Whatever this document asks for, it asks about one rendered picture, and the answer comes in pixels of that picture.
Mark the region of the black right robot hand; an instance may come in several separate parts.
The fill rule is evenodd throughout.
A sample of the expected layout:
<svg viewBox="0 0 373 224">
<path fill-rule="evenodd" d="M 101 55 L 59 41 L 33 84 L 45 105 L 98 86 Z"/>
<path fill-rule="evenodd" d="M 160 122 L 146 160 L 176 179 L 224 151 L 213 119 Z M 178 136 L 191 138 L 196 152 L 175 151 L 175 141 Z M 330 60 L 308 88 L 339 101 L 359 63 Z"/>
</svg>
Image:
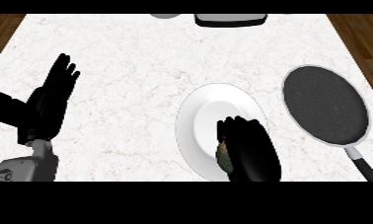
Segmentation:
<svg viewBox="0 0 373 224">
<path fill-rule="evenodd" d="M 224 143 L 233 165 L 231 182 L 277 182 L 281 165 L 266 130 L 256 119 L 230 116 L 215 125 L 218 144 Z"/>
</svg>

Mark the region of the white plate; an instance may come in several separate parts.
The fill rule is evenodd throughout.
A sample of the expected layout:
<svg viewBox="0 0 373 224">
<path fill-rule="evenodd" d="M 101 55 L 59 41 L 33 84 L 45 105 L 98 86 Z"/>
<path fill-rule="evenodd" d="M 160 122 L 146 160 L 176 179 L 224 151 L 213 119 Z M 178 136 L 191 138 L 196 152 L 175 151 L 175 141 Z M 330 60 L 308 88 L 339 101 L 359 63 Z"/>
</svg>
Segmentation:
<svg viewBox="0 0 373 224">
<path fill-rule="evenodd" d="M 206 84 L 196 88 L 178 112 L 175 135 L 184 160 L 193 171 L 213 182 L 228 181 L 215 159 L 216 122 L 237 115 L 247 120 L 256 119 L 268 128 L 255 99 L 228 84 Z"/>
</svg>

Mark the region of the black frying pan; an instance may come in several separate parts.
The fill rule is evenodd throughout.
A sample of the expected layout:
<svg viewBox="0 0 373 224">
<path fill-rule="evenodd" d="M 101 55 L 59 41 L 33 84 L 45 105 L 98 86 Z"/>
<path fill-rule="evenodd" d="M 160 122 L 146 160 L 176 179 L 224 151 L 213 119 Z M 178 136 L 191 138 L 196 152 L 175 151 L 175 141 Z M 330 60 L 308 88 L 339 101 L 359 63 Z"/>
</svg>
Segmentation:
<svg viewBox="0 0 373 224">
<path fill-rule="evenodd" d="M 283 81 L 283 101 L 291 119 L 312 139 L 342 148 L 367 182 L 373 168 L 355 146 L 370 130 L 365 102 L 349 82 L 331 70 L 296 67 Z"/>
</svg>

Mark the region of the green squash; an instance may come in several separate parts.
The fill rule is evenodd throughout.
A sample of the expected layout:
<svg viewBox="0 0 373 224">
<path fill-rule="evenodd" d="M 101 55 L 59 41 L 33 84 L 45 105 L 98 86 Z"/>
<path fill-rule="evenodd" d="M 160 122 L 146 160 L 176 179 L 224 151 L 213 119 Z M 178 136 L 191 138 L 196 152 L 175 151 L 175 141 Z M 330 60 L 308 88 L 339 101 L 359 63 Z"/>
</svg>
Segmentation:
<svg viewBox="0 0 373 224">
<path fill-rule="evenodd" d="M 233 165 L 228 157 L 227 147 L 224 143 L 219 143 L 215 151 L 216 164 L 221 170 L 230 174 L 233 172 Z"/>
</svg>

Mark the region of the black and white appliance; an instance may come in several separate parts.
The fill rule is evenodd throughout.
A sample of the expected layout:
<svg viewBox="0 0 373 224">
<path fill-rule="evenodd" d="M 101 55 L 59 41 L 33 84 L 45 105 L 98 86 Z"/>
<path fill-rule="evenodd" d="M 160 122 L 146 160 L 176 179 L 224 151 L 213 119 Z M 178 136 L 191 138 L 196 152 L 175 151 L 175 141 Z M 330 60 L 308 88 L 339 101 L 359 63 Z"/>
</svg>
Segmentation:
<svg viewBox="0 0 373 224">
<path fill-rule="evenodd" d="M 266 17 L 266 14 L 194 14 L 194 23 L 209 28 L 241 28 L 262 25 Z"/>
</svg>

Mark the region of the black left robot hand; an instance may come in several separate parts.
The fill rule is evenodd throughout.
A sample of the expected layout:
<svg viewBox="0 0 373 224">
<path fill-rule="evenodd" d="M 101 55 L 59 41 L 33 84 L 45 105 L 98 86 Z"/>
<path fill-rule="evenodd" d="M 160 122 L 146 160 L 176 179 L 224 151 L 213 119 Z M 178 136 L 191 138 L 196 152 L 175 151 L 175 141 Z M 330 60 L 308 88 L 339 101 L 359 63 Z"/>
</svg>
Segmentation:
<svg viewBox="0 0 373 224">
<path fill-rule="evenodd" d="M 17 128 L 17 143 L 28 145 L 35 139 L 50 141 L 60 132 L 61 121 L 79 72 L 69 56 L 60 54 L 44 85 L 26 102 L 0 92 L 0 122 Z"/>
</svg>

